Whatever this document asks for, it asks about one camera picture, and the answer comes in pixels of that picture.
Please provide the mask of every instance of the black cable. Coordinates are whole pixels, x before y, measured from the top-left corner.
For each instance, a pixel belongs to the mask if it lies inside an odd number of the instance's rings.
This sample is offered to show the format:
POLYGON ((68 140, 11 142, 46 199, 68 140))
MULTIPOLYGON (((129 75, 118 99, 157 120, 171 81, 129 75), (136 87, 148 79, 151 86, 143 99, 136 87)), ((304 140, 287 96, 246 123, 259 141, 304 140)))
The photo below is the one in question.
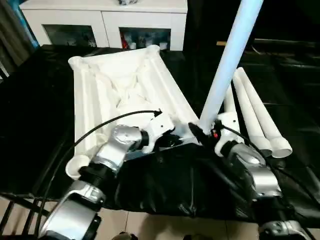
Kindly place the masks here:
POLYGON ((158 116, 159 114, 161 114, 161 111, 155 111, 155 110, 141 110, 141 111, 133 111, 133 112, 129 112, 129 113, 126 113, 126 114, 123 114, 123 115, 120 115, 120 116, 117 116, 117 117, 114 117, 108 121, 105 121, 101 124, 99 124, 98 126, 92 128, 90 131, 88 131, 85 135, 83 135, 82 137, 80 137, 66 152, 65 154, 62 156, 62 158, 60 159, 60 161, 58 162, 57 166, 55 167, 54 171, 53 171, 53 174, 52 174, 52 178, 50 179, 48 185, 47 185, 47 188, 45 190, 45 193, 43 195, 43 198, 42 198, 42 202, 41 202, 41 206, 40 206, 40 211, 39 211, 39 214, 37 216, 37 219, 36 219, 36 225, 35 225, 35 230, 34 230, 34 234, 38 237, 39 235, 39 230, 40 230, 40 223, 41 223, 41 217, 42 217, 42 211, 43 209, 45 208, 45 204, 46 204, 46 201, 47 201, 47 197, 48 197, 48 194, 49 194, 49 190, 50 190, 50 187, 52 185, 52 182, 53 180, 55 179, 55 176, 61 166, 61 164, 65 161, 65 159, 68 157, 68 155, 71 153, 71 151, 79 144, 81 143, 86 137, 88 137, 90 134, 92 134, 94 131, 102 128, 103 126, 109 124, 109 123, 112 123, 116 120, 119 120, 119 119, 122 119, 124 117, 127 117, 127 116, 130 116, 130 115, 134 115, 134 114, 144 114, 144 113, 152 113, 154 114, 154 116, 158 116))

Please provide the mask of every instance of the black table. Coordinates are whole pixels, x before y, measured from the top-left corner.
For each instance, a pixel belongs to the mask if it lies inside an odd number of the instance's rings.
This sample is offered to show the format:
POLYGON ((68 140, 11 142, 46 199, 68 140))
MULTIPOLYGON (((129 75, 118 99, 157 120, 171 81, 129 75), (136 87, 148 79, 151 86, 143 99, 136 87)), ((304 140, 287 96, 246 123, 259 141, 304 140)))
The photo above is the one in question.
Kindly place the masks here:
MULTIPOLYGON (((216 47, 210 54, 161 53, 198 117, 222 50, 216 47)), ((118 51, 45 45, 0 84, 0 194, 36 199, 43 196, 59 157, 74 140, 73 71, 68 59, 118 51)), ((307 185, 320 201, 316 177, 320 176, 320 60, 247 52, 240 65, 293 148, 291 156, 277 163, 307 185)), ((241 115, 239 120, 241 132, 245 133, 241 115)), ((210 161, 202 147, 191 144, 127 161, 118 180, 108 186, 105 207, 252 221, 250 209, 239 205, 212 174, 210 161)), ((65 174, 65 165, 53 182, 50 200, 60 198, 72 182, 65 174)), ((278 176, 300 221, 308 227, 320 227, 320 211, 308 196, 292 180, 280 173, 278 176)))

